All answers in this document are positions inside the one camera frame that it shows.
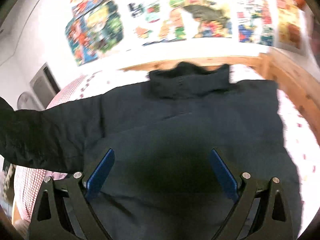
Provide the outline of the swimming girl drawing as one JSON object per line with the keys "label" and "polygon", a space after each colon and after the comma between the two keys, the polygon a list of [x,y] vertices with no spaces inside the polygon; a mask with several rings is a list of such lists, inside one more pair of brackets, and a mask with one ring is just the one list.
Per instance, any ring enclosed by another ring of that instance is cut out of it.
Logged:
{"label": "swimming girl drawing", "polygon": [[92,62],[98,58],[88,33],[82,27],[84,27],[82,20],[75,20],[73,18],[65,28],[65,36],[78,66]]}

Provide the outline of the yellow bear chick drawing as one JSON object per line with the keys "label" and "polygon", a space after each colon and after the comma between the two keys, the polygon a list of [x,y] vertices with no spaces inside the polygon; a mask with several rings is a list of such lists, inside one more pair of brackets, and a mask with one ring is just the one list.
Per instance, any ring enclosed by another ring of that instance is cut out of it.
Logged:
{"label": "yellow bear chick drawing", "polygon": [[298,7],[293,0],[276,0],[276,7],[275,47],[302,55],[304,46]]}

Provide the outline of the blond boy drawing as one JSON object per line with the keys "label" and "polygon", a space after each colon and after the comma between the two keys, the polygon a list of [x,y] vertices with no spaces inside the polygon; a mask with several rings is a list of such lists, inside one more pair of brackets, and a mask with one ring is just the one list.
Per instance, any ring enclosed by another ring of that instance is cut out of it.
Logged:
{"label": "blond boy drawing", "polygon": [[113,0],[102,3],[89,11],[83,16],[83,20],[90,47],[99,56],[114,48],[124,38],[124,28],[118,6]]}

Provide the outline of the wooden bed frame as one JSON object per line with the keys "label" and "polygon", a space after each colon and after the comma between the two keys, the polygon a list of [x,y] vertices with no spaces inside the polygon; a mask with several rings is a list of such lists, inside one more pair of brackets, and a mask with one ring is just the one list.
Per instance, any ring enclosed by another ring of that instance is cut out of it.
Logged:
{"label": "wooden bed frame", "polygon": [[170,69],[181,61],[187,61],[214,70],[222,64],[244,64],[259,75],[278,83],[296,109],[307,120],[317,141],[319,141],[319,81],[295,63],[284,53],[271,48],[268,53],[257,56],[207,56],[185,59],[149,61],[141,64],[127,64],[121,70]]}

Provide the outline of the white fish cup drawing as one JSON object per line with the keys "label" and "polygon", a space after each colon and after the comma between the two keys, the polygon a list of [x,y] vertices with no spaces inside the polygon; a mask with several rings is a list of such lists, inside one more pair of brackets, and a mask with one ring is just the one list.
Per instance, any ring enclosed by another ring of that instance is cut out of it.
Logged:
{"label": "white fish cup drawing", "polygon": [[165,0],[124,0],[124,27],[133,45],[185,40],[180,8]]}

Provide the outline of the grey electric fan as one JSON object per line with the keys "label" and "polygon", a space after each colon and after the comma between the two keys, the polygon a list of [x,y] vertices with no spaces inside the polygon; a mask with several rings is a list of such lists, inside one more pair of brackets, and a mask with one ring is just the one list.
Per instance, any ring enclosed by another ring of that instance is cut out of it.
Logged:
{"label": "grey electric fan", "polygon": [[23,110],[23,109],[30,109],[30,110],[36,110],[40,111],[41,107],[37,103],[36,99],[33,97],[32,94],[29,92],[23,92],[17,100],[17,109]]}

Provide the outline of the dark hill landscape drawing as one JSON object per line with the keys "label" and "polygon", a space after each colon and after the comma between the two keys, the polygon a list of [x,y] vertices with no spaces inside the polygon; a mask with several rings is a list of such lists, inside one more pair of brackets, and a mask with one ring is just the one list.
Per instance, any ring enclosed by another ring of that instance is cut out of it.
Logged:
{"label": "dark hill landscape drawing", "polygon": [[180,9],[185,32],[194,38],[232,37],[230,6],[227,0],[170,0],[169,5]]}

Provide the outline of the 2024 dragon drawing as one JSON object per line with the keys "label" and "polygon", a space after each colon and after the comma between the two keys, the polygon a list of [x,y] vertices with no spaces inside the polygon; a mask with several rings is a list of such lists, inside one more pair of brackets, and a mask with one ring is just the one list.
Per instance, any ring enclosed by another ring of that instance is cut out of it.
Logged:
{"label": "2024 dragon drawing", "polygon": [[267,0],[235,0],[239,41],[272,46],[274,29]]}

